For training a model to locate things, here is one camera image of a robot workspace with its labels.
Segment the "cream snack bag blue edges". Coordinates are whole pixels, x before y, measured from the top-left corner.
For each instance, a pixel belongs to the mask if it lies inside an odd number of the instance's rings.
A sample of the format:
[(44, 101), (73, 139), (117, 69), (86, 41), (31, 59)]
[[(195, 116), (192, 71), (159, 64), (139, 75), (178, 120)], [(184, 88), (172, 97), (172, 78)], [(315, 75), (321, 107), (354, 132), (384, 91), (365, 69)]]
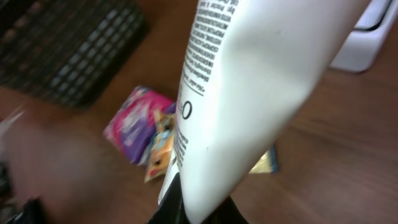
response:
[[(149, 152), (146, 157), (144, 182), (149, 182), (158, 176), (165, 175), (170, 160), (173, 160), (171, 159), (171, 155), (174, 148), (175, 115), (155, 110), (154, 121), (155, 134), (148, 145)], [(272, 146), (262, 155), (249, 173), (268, 174), (277, 172), (278, 170), (276, 149), (275, 146)]]

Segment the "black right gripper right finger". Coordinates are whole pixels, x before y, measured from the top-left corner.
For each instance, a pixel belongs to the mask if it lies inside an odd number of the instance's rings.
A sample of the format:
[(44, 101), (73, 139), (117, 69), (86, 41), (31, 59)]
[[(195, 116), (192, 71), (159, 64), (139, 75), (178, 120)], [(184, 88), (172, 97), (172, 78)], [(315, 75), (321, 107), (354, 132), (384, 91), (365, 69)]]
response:
[(203, 224), (248, 224), (231, 197), (228, 197)]

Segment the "red purple tissue pack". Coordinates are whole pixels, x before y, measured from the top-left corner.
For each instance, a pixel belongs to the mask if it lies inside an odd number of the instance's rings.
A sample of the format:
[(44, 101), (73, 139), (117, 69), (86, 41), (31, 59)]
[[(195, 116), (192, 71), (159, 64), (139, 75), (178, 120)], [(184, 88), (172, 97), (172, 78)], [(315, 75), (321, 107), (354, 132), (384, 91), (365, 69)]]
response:
[(175, 103), (150, 88), (137, 86), (105, 127), (103, 135), (131, 163), (138, 164), (155, 134), (157, 110), (174, 113)]

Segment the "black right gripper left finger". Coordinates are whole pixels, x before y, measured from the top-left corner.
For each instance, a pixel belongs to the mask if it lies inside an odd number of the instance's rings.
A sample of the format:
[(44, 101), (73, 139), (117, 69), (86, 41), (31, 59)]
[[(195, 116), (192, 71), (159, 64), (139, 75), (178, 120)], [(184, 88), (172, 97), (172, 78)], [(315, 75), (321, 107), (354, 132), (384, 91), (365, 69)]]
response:
[(166, 191), (158, 209), (147, 224), (189, 224), (186, 216), (180, 175), (177, 173)]

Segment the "white tube with gold cap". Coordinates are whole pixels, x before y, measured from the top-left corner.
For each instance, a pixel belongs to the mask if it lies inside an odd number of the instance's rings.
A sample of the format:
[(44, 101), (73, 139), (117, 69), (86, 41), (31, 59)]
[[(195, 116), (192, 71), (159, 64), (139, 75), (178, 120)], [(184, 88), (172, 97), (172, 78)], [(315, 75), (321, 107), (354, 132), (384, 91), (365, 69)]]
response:
[(179, 173), (186, 216), (203, 223), (301, 109), (367, 6), (198, 1), (162, 199)]

